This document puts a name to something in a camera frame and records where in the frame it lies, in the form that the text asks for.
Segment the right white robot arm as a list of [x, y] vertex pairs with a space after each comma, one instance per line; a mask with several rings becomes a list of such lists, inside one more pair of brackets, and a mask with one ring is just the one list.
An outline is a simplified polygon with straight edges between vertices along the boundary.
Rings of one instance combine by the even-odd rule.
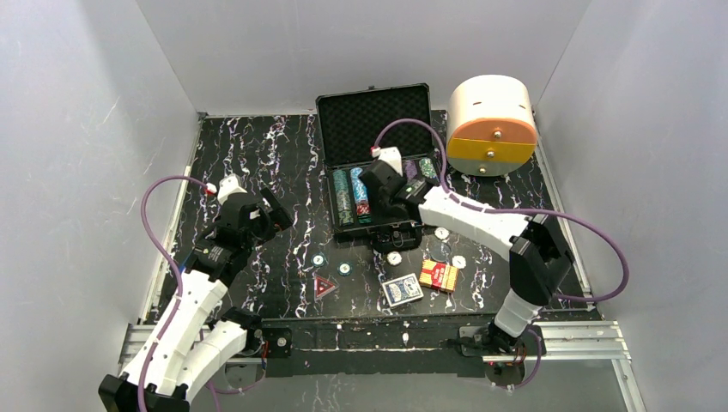
[[507, 297], [483, 338], [487, 348], [514, 349], [550, 304], [573, 267], [573, 253], [550, 211], [508, 212], [463, 197], [433, 179], [406, 179], [384, 161], [359, 176], [376, 216], [443, 227], [486, 246], [509, 264]]

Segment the blue playing card deck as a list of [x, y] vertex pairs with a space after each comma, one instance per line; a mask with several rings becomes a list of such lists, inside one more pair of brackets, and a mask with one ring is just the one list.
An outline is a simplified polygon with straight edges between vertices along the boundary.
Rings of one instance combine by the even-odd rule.
[[398, 307], [420, 300], [424, 293], [416, 274], [410, 273], [381, 284], [389, 307]]

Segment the red playing card deck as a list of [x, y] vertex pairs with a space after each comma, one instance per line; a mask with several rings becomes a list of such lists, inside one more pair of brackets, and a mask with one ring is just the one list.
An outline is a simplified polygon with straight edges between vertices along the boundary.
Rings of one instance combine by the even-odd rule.
[[442, 262], [426, 259], [418, 279], [421, 286], [452, 293], [458, 281], [458, 268]]

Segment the clear round button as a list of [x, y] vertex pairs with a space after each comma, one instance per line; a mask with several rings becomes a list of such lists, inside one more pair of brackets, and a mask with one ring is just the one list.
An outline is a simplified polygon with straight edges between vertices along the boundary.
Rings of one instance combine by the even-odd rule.
[[452, 248], [444, 242], [434, 242], [428, 246], [429, 258], [440, 263], [449, 263]]

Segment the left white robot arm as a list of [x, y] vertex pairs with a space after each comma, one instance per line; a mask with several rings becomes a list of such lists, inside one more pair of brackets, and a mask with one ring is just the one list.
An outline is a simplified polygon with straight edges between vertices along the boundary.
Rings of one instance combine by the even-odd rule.
[[246, 267], [254, 249], [291, 227], [273, 192], [220, 190], [220, 212], [196, 240], [180, 290], [135, 357], [99, 387], [108, 411], [187, 411], [198, 392], [232, 357], [243, 352], [260, 317], [232, 308], [201, 337], [203, 327]]

